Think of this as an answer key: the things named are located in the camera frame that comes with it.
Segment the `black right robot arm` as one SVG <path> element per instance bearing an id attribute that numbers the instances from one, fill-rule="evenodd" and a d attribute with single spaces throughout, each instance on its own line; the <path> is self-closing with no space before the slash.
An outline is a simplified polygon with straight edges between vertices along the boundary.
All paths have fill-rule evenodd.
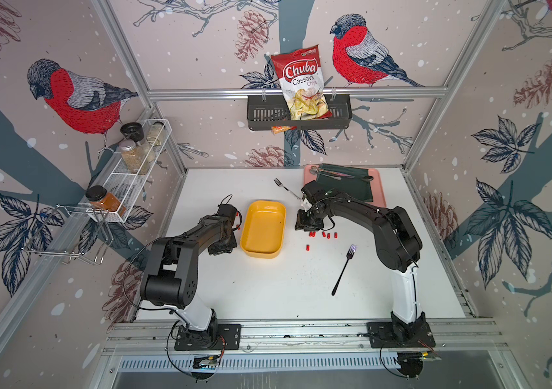
<path id="1" fill-rule="evenodd" d="M 324 219 L 342 217 L 373 234 L 376 256 L 392 272 L 394 303 L 389 338 L 400 344 L 413 340 L 426 324 L 418 286 L 423 243 L 407 211 L 402 207 L 376 207 L 315 181 L 305 184 L 301 191 L 302 209 L 297 212 L 296 230 L 317 232 L 324 229 Z"/>

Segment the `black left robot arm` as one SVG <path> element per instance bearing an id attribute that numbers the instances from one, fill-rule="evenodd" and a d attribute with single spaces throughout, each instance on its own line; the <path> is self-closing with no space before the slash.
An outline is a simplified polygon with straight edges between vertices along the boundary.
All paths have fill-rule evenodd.
<path id="1" fill-rule="evenodd" d="M 198 260 L 206 251 L 216 256 L 237 247 L 238 212 L 201 218 L 191 230 L 154 241 L 143 271 L 139 295 L 153 306 L 172 310 L 193 332 L 209 332 L 216 313 L 198 297 Z"/>

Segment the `yellow plastic storage tray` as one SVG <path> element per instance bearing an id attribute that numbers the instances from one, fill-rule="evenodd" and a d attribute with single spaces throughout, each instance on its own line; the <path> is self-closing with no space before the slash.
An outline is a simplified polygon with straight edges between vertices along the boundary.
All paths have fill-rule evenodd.
<path id="1" fill-rule="evenodd" d="M 282 250 L 286 207 L 279 202 L 258 200 L 250 204 L 246 217 L 242 250 L 253 258 L 274 259 Z"/>

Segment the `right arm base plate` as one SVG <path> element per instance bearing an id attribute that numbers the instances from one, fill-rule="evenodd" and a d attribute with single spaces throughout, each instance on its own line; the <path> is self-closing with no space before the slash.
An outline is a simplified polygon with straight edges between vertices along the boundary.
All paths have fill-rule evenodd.
<path id="1" fill-rule="evenodd" d="M 372 348 L 435 348 L 436 341 L 427 322 L 402 326 L 388 321 L 366 323 L 365 335 Z"/>

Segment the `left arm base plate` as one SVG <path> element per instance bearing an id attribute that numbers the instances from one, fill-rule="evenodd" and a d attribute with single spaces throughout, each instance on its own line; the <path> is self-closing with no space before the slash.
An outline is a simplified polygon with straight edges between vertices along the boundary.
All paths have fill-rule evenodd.
<path id="1" fill-rule="evenodd" d="M 175 351 L 238 350 L 240 337 L 240 324 L 218 324 L 216 327 L 209 327 L 204 332 L 180 327 L 172 336 Z"/>

